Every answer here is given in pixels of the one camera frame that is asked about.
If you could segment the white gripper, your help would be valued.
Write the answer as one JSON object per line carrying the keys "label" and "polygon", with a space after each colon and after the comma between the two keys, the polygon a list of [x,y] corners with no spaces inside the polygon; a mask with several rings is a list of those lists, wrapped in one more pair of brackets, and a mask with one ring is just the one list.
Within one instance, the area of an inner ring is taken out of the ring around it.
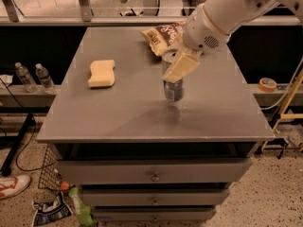
{"label": "white gripper", "polygon": [[227,44],[230,35],[217,27],[208,16],[205,5],[200,4],[188,17],[183,30],[186,47],[196,50],[171,49],[162,55],[162,79],[175,83],[190,74],[199,64],[201,53],[214,53]]}

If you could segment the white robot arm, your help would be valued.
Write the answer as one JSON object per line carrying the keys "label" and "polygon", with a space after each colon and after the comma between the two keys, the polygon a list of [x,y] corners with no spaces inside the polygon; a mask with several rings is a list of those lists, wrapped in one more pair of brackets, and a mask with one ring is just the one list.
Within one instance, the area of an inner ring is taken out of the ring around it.
{"label": "white robot arm", "polygon": [[175,83],[184,78],[199,65],[202,54],[219,51],[240,26],[277,4],[303,18],[303,0],[206,0],[198,5],[187,17],[182,35],[172,45],[176,56],[163,80]]}

